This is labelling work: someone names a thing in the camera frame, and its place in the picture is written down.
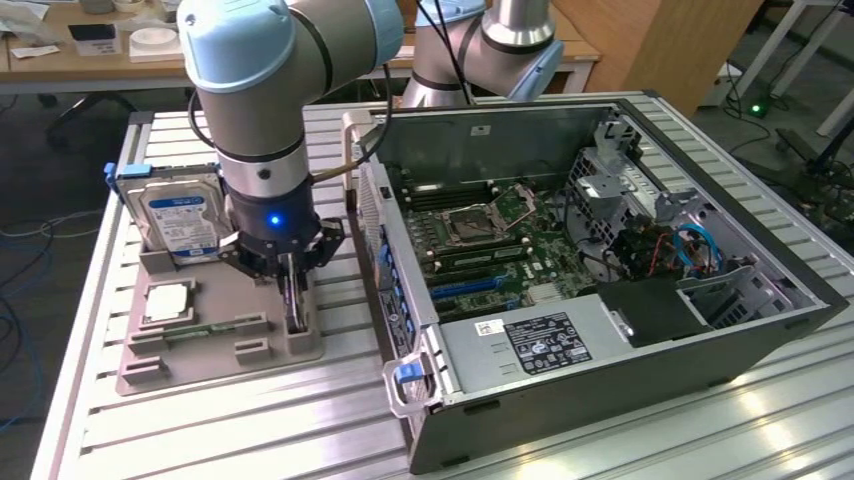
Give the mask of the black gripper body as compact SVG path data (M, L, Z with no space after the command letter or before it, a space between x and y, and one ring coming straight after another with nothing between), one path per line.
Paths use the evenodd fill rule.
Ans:
M314 208L312 180L306 179L287 194L255 197L226 184L230 218L242 243L278 258L278 275L295 272L304 278L310 270L302 267L303 254L320 231Z

